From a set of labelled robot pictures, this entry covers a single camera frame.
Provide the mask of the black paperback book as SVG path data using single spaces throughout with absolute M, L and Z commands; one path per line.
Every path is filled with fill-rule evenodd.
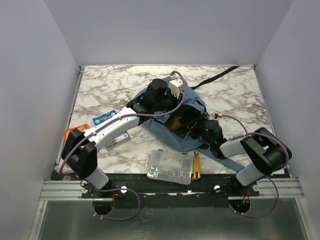
M 201 112 L 196 108 L 182 105 L 177 111 L 170 114 L 164 126 L 177 136 L 185 138 L 200 116 Z

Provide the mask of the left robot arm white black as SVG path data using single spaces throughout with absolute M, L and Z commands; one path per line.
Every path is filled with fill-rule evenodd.
M 121 133 L 147 120 L 176 112 L 187 95 L 187 83 L 180 78 L 155 78 L 133 100 L 108 120 L 84 131 L 73 129 L 61 153 L 64 165 L 81 180 L 93 185 L 101 198 L 111 191 L 108 176 L 98 166 L 98 152 Z

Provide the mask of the blue student backpack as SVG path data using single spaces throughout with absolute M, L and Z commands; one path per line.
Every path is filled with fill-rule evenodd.
M 135 96 L 130 105 L 137 108 L 139 113 L 153 114 L 157 110 L 153 117 L 141 117 L 142 125 L 169 147 L 178 152 L 199 151 L 238 172 L 244 165 L 224 157 L 219 150 L 227 140 L 223 136 L 218 116 L 209 118 L 204 101 L 195 92 L 197 88 L 212 83 L 235 69 L 236 65 L 231 66 L 195 86 L 187 87 L 182 106 L 171 114 L 162 115 L 178 104 L 178 100 L 171 93 L 165 93 L 164 85 L 170 82 L 170 77 L 155 78 L 147 88 Z

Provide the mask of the blue blister pack card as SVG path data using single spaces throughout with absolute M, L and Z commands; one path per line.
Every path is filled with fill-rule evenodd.
M 97 128 L 100 128 L 105 122 L 107 122 L 109 119 L 112 119 L 116 114 L 117 114 L 116 110 L 113 109 L 107 113 L 103 113 L 100 116 L 94 117 L 92 121 Z M 110 133 L 113 134 L 113 138 L 110 138 L 110 136 L 108 136 L 109 141 L 105 145 L 105 148 L 108 150 L 115 148 L 118 145 L 121 145 L 122 143 L 131 139 L 127 131 L 124 131 L 124 132 L 119 132 L 118 130 L 115 131 L 113 124 L 111 124 L 101 131 L 100 135 L 102 136 L 103 142 L 105 142 L 105 135 Z

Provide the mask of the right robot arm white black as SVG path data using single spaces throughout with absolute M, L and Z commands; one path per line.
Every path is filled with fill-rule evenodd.
M 227 140 L 217 120 L 206 120 L 192 129 L 191 136 L 204 142 L 208 157 L 236 172 L 230 183 L 230 191 L 236 196 L 247 192 L 248 185 L 256 180 L 286 167 L 292 158 L 291 150 L 264 127 Z M 247 155 L 251 162 L 237 166 L 230 157 L 238 155 Z

